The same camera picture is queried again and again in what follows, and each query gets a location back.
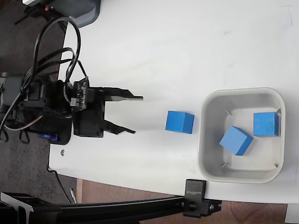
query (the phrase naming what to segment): white tray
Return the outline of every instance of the white tray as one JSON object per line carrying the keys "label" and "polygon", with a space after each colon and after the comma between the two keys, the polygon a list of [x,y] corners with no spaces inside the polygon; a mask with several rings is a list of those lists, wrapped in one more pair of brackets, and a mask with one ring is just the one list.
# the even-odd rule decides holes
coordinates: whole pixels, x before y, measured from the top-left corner
{"label": "white tray", "polygon": [[[279,136],[253,136],[253,114],[279,114]],[[219,142],[230,126],[254,137],[243,156],[233,155]],[[266,183],[284,163],[285,103],[271,88],[221,90],[210,94],[202,105],[198,165],[202,175],[214,182]]]}

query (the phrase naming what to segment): white table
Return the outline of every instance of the white table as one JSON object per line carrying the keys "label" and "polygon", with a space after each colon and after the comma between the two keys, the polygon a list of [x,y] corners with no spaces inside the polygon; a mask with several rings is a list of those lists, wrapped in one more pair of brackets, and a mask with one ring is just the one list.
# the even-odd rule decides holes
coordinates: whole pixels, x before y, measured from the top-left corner
{"label": "white table", "polygon": [[[299,3],[295,0],[103,0],[80,29],[92,86],[144,101],[108,102],[105,119],[136,134],[72,135],[51,145],[50,167],[95,182],[184,195],[197,166],[201,103],[220,89],[271,87],[286,103],[284,167],[267,184],[208,182],[206,198],[299,203]],[[64,46],[76,48],[68,27]],[[64,79],[66,66],[59,77]],[[71,81],[83,77],[76,68]],[[165,131],[168,110],[195,115],[193,133]]]}

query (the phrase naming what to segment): black metal bar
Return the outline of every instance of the black metal bar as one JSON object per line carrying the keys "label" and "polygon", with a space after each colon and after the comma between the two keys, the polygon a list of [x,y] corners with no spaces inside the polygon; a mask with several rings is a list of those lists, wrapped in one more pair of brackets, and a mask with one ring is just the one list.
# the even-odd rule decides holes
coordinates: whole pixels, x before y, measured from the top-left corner
{"label": "black metal bar", "polygon": [[61,205],[57,224],[125,224],[183,212],[184,197]]}
{"label": "black metal bar", "polygon": [[9,223],[17,219],[18,224],[133,224],[181,212],[200,218],[220,211],[222,205],[205,199],[205,190],[206,181],[186,180],[184,197],[91,204],[51,204],[27,194],[1,193],[7,207],[0,204],[0,215],[10,215]]}

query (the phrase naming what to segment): dark floor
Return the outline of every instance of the dark floor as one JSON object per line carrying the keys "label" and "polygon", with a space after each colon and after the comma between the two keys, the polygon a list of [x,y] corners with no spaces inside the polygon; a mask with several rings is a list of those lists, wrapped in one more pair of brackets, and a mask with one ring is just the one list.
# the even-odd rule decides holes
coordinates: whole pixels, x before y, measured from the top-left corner
{"label": "dark floor", "polygon": [[[25,73],[32,66],[36,38],[46,24],[43,18],[28,18],[14,25],[25,10],[22,1],[5,1],[0,10],[0,72]],[[59,26],[47,32],[40,56],[61,48],[64,33]],[[66,203],[55,175],[46,171],[50,145],[30,135],[30,144],[19,141],[19,132],[8,132],[9,142],[0,143],[0,192],[28,193],[49,202]],[[76,179],[60,176],[69,193],[76,189]]]}

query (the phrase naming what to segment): blue block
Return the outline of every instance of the blue block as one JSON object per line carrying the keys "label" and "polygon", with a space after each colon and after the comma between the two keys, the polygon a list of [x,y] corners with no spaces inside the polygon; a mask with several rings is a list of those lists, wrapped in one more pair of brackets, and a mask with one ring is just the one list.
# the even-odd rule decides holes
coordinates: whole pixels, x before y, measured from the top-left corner
{"label": "blue block", "polygon": [[240,128],[231,126],[220,141],[220,145],[235,155],[243,155],[253,138]]}
{"label": "blue block", "polygon": [[168,111],[165,130],[192,134],[193,121],[194,115],[192,114]]}
{"label": "blue block", "polygon": [[253,135],[278,136],[278,115],[275,112],[255,113],[253,119]]}

